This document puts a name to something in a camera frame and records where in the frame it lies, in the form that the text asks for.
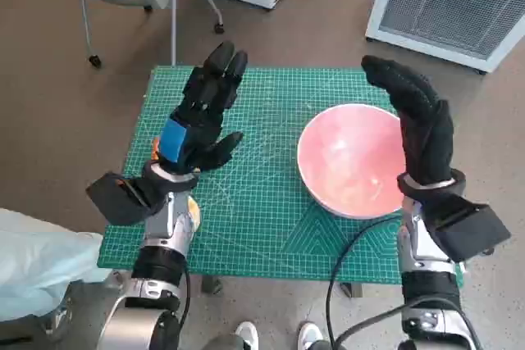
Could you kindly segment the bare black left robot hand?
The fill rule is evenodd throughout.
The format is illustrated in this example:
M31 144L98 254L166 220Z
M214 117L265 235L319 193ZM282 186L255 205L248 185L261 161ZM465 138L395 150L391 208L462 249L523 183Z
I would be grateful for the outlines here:
M178 175L224 166L243 138L239 131L221 138L225 110L237 98L248 62L230 41L221 43L191 71L180 104L162 129L157 155L166 171Z

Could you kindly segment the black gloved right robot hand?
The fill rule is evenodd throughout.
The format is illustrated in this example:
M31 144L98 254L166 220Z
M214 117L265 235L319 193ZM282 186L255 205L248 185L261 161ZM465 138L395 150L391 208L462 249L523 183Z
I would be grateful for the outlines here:
M366 55L369 84L385 90L400 119L406 171L417 184L452 179L454 126L449 103L423 75L396 61Z

